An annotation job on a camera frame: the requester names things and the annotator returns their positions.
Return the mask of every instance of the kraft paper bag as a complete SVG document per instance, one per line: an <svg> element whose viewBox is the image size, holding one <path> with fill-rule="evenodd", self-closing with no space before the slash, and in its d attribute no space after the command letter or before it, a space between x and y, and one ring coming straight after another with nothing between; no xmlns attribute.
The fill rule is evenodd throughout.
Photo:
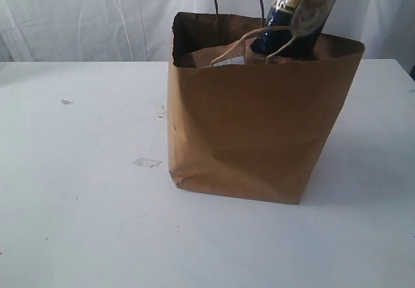
<svg viewBox="0 0 415 288"><path fill-rule="evenodd" d="M169 170L180 189L299 204L364 45L322 35L308 60L264 64L250 53L248 40L233 54L245 64L209 67L259 21L224 14L175 17Z"/></svg>

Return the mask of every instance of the white table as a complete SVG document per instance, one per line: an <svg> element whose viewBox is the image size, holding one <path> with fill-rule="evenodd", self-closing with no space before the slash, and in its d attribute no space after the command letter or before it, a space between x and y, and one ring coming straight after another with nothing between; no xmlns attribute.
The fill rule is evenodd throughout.
<svg viewBox="0 0 415 288"><path fill-rule="evenodd" d="M362 63L301 206L176 189L166 97L167 63L0 64L0 287L414 287L395 61Z"/></svg>

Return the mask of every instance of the white backdrop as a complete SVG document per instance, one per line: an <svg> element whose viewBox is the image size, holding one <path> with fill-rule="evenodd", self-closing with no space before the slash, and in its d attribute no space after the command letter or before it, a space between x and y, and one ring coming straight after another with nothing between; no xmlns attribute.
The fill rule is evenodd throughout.
<svg viewBox="0 0 415 288"><path fill-rule="evenodd" d="M266 9L272 0L265 0ZM259 16L257 0L219 0L220 12ZM362 40L367 58L415 64L415 0L338 0L331 34ZM212 0L0 0L0 60L164 61L178 11Z"/></svg>

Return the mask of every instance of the wine bottle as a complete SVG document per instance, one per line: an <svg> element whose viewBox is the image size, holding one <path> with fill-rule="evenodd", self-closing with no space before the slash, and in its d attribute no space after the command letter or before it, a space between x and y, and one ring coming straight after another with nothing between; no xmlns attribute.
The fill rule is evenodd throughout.
<svg viewBox="0 0 415 288"><path fill-rule="evenodd" d="M313 50L336 0L275 0L265 21L267 27L289 26L291 30L266 32L252 44L255 53L269 55L294 42L280 56L306 58Z"/></svg>

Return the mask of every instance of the brown paper bag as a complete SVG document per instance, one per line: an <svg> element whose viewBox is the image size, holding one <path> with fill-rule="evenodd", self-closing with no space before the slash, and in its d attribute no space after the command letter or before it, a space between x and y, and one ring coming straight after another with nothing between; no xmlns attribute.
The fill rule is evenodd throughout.
<svg viewBox="0 0 415 288"><path fill-rule="evenodd" d="M298 204L364 45L322 35L311 61L195 67L191 53L210 62L258 23L234 15L175 17L169 170L181 189Z"/></svg>

